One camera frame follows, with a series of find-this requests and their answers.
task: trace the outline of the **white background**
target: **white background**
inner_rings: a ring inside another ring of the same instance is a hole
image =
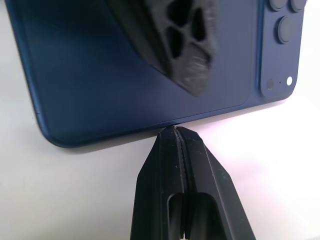
[[[258,240],[320,236],[320,1],[307,3],[285,101],[185,124],[231,175]],[[38,130],[0,0],[0,239],[128,240],[147,132],[62,149]]]

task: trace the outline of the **clamp jaw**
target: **clamp jaw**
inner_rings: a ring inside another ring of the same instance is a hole
[[[136,183],[131,240],[254,240],[227,171],[199,135],[160,132]]]

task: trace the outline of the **phone back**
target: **phone back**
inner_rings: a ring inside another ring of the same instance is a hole
[[[181,0],[146,0],[139,25],[109,0],[6,0],[43,135],[72,148],[289,97],[305,1],[213,1],[177,20]]]

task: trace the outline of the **black clamp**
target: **black clamp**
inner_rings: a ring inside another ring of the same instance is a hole
[[[207,89],[217,0],[107,0],[140,56],[193,96]]]
[[[199,135],[160,132],[136,183],[131,240],[254,240],[234,184]]]

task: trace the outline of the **blue smartphone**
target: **blue smartphone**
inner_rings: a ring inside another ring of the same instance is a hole
[[[37,122],[54,145],[292,94],[305,0],[119,2],[6,0]]]

